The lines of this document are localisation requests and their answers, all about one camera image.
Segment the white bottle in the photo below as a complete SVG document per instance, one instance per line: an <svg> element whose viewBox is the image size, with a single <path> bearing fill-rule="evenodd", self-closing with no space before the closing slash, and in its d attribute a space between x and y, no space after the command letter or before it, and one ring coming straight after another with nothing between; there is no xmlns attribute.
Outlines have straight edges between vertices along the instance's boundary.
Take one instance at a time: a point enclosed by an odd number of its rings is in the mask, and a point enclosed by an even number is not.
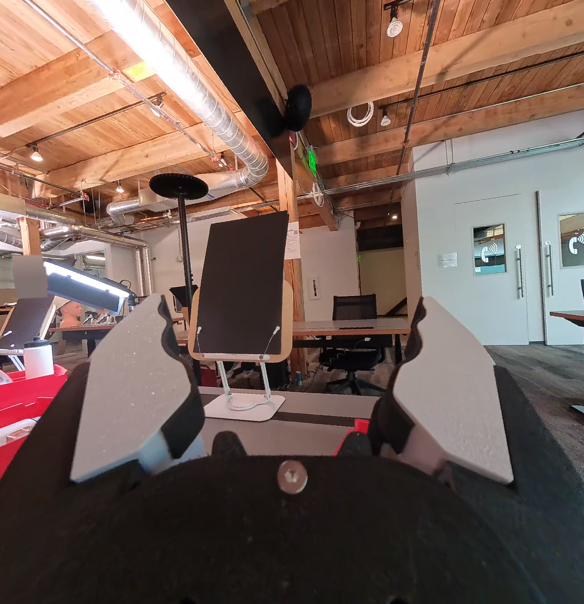
<svg viewBox="0 0 584 604"><path fill-rule="evenodd" d="M54 375L53 348L50 341L35 336L24 344L23 358L27 380Z"/></svg>

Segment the black board on white stand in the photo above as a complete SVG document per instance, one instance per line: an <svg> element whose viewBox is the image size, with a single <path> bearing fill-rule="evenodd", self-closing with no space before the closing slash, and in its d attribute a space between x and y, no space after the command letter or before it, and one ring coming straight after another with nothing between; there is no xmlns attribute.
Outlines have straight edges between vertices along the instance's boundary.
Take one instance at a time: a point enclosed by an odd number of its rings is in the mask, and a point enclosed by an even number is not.
<svg viewBox="0 0 584 604"><path fill-rule="evenodd" d="M56 312L54 299L21 298L16 303L0 331L0 355L21 356L26 343L46 336Z"/></svg>
<svg viewBox="0 0 584 604"><path fill-rule="evenodd" d="M284 279L288 224L280 211L211 225L188 330L190 356L215 361L224 388L205 407L208 418L265 422L285 402L272 393L266 364L287 360L293 348L293 290ZM264 394L234 393L224 361L258 364Z"/></svg>

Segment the white door with window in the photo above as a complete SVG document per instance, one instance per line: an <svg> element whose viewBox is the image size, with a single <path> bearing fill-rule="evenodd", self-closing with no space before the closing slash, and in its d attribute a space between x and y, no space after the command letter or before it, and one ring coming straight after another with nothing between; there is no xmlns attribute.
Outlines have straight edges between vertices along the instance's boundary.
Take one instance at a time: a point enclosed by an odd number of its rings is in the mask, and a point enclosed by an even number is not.
<svg viewBox="0 0 584 604"><path fill-rule="evenodd" d="M484 345L527 344L527 200L514 194L464 202L455 206L455 218L462 322Z"/></svg>
<svg viewBox="0 0 584 604"><path fill-rule="evenodd" d="M583 344L584 328L553 313L584 310L584 188L538 191L537 216L545 344Z"/></svg>

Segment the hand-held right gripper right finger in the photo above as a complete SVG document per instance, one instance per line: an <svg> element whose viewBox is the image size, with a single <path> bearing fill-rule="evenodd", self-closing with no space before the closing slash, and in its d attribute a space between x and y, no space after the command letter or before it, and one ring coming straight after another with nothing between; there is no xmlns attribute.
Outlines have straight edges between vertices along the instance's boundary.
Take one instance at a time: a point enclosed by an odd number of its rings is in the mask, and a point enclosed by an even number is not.
<svg viewBox="0 0 584 604"><path fill-rule="evenodd" d="M431 476L454 463L512 483L494 362L479 340L437 300L421 297L404 354L372 411L372 452Z"/></svg>

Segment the silver spiral air duct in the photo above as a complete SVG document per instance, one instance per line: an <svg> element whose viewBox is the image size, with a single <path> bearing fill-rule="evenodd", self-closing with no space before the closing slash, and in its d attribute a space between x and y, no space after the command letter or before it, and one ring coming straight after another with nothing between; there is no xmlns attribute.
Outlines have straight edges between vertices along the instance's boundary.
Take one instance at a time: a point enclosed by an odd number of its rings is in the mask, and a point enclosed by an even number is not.
<svg viewBox="0 0 584 604"><path fill-rule="evenodd" d="M257 185L268 172L268 158L253 137L201 78L197 65L145 1L128 1L134 8L145 61L176 96L216 135L245 167L230 173L236 188Z"/></svg>

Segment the black pole with round disc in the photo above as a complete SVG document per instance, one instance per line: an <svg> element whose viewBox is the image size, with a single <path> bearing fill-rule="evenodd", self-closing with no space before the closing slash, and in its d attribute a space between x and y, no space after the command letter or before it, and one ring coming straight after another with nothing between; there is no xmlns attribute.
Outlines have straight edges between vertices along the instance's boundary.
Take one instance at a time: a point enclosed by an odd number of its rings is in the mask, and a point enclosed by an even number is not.
<svg viewBox="0 0 584 604"><path fill-rule="evenodd" d="M196 176L182 173L164 173L153 176L149 181L149 187L156 195L177 200L186 298L188 309L190 309L193 296L193 281L189 254L186 201L198 200L204 197L209 191L208 185Z"/></svg>

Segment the long wooden desk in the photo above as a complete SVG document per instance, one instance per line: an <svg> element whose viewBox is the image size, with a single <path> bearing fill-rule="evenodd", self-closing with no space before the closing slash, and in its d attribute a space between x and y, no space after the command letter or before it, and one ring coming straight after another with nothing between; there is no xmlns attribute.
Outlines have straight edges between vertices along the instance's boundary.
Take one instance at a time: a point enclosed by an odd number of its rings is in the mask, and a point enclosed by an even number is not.
<svg viewBox="0 0 584 604"><path fill-rule="evenodd" d="M408 319L378 317L373 320L301 321L293 323L294 348L321 349L336 345L375 345L376 348L400 345L400 337L410 334Z"/></svg>

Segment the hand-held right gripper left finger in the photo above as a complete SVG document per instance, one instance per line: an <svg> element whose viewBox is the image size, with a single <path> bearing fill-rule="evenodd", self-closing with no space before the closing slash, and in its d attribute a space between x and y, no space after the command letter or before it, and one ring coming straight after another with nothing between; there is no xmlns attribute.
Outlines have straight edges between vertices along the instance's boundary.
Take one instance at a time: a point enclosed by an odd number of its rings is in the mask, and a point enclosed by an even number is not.
<svg viewBox="0 0 584 604"><path fill-rule="evenodd" d="M155 475L206 456L203 403L163 296L152 294L91 355L70 479L130 461Z"/></svg>

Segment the black round ceiling device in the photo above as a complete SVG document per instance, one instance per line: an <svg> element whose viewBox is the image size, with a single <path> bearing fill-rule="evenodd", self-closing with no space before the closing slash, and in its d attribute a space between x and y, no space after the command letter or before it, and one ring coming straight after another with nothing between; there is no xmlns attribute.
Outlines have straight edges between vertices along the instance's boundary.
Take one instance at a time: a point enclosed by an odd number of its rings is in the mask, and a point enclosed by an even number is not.
<svg viewBox="0 0 584 604"><path fill-rule="evenodd" d="M272 139L288 132L300 132L311 116L311 90L305 84L296 84L288 90L284 111L281 112L273 99L260 98L257 103L258 113Z"/></svg>

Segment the red plastic bin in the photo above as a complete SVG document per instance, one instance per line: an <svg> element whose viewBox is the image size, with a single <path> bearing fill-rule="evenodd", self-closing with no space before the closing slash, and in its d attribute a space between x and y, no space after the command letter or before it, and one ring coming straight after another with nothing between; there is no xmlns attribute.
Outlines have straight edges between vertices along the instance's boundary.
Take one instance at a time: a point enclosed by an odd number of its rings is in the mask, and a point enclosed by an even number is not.
<svg viewBox="0 0 584 604"><path fill-rule="evenodd" d="M0 480L24 440L67 380L68 370L54 365L54 374L27 379L12 372L0 385Z"/></svg>

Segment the studio light panel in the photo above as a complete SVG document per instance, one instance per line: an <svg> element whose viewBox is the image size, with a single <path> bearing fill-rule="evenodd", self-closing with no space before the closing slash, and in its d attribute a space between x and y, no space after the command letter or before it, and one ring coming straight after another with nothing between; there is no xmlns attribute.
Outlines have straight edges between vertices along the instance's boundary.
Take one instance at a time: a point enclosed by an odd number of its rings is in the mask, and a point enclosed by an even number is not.
<svg viewBox="0 0 584 604"><path fill-rule="evenodd" d="M49 296L76 301L83 306L107 311L111 315L121 313L130 296L136 296L121 283L91 275L62 262L43 260L43 265Z"/></svg>

